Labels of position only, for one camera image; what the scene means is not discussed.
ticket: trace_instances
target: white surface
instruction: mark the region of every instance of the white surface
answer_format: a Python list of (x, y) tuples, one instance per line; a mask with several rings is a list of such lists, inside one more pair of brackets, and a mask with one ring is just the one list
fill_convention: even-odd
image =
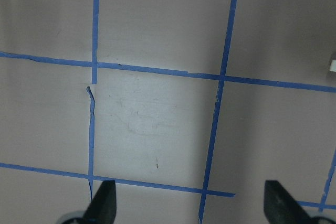
[(100, 69), (95, 175), (201, 188), (216, 81)]
[(91, 69), (0, 58), (0, 162), (87, 173)]
[(93, 0), (0, 0), (0, 51), (91, 61)]
[(230, 0), (100, 0), (98, 60), (219, 74)]
[[(219, 73), (229, 2), (100, 0), (98, 59)], [(0, 51), (91, 60), (92, 5), (0, 0)], [(334, 86), (335, 9), (334, 0), (238, 0), (227, 74)], [(201, 188), (217, 82), (98, 71), (95, 174)], [(90, 82), (90, 68), (0, 59), (0, 163), (86, 173)], [(225, 83), (209, 186), (237, 196), (208, 196), (204, 223), (265, 223), (270, 178), (319, 202), (334, 105), (333, 93)], [(7, 223), (50, 223), (88, 202), (84, 179), (0, 169), (0, 186)], [(333, 179), (328, 204), (335, 192)], [(199, 194), (126, 185), (117, 194), (120, 224), (197, 223)]]
[(0, 168), (1, 223), (56, 224), (90, 203), (87, 179)]
[(334, 93), (226, 83), (209, 188), (257, 197), (277, 179), (296, 200), (320, 202), (335, 102)]
[[(94, 182), (97, 190), (101, 182)], [(114, 224), (198, 224), (200, 195), (141, 186), (117, 184)]]

